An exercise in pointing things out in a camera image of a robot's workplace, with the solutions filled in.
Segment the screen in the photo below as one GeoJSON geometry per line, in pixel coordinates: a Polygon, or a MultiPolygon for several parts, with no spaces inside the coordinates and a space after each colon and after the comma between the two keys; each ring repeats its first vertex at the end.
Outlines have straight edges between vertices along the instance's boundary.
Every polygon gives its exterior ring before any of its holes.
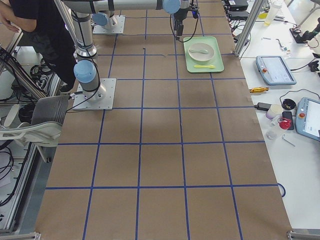
{"type": "Polygon", "coordinates": [[[316,137],[320,137],[319,130],[320,130],[320,104],[309,100],[304,131],[308,134],[314,135],[316,137]]]}
{"type": "Polygon", "coordinates": [[[265,68],[274,83],[291,83],[291,76],[280,57],[262,57],[265,68]]]}

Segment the yellow screwdriver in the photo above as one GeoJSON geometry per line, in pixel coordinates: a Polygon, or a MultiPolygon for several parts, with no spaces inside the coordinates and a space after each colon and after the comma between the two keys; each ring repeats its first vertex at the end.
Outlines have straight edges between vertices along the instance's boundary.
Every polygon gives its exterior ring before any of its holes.
{"type": "Polygon", "coordinates": [[[260,87],[251,88],[251,89],[249,89],[249,91],[250,91],[250,93],[252,93],[252,94],[263,93],[263,92],[265,92],[265,91],[269,91],[269,88],[268,88],[268,87],[260,86],[260,87]]]}

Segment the paper cup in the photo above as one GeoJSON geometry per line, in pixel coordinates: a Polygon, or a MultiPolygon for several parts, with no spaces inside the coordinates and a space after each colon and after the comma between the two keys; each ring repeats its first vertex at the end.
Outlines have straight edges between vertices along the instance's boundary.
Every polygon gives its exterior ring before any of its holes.
{"type": "Polygon", "coordinates": [[[265,116],[268,119],[274,119],[276,116],[282,114],[283,108],[279,104],[272,104],[265,116]]]}

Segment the person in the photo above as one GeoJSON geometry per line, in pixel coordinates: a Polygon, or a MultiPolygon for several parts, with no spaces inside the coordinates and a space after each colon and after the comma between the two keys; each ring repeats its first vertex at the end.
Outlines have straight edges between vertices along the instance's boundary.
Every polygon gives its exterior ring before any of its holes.
{"type": "Polygon", "coordinates": [[[23,35],[46,65],[66,83],[60,92],[74,87],[75,45],[53,0],[0,0],[0,20],[13,32],[23,35]]]}

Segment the green tray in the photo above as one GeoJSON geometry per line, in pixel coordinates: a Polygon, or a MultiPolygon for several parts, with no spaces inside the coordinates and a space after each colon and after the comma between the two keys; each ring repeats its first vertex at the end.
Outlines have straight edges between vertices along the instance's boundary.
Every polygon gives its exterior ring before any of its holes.
{"type": "MultiPolygon", "coordinates": [[[[183,41],[187,41],[190,37],[185,37],[183,41]]],[[[186,68],[190,73],[219,73],[222,72],[225,67],[222,62],[221,53],[219,50],[217,39],[214,36],[197,36],[193,37],[190,41],[185,42],[184,44],[184,53],[186,68]],[[214,49],[214,56],[209,61],[196,61],[193,60],[188,50],[192,44],[195,43],[204,43],[210,45],[214,49]],[[194,65],[215,65],[215,68],[195,68],[194,65]]]]}

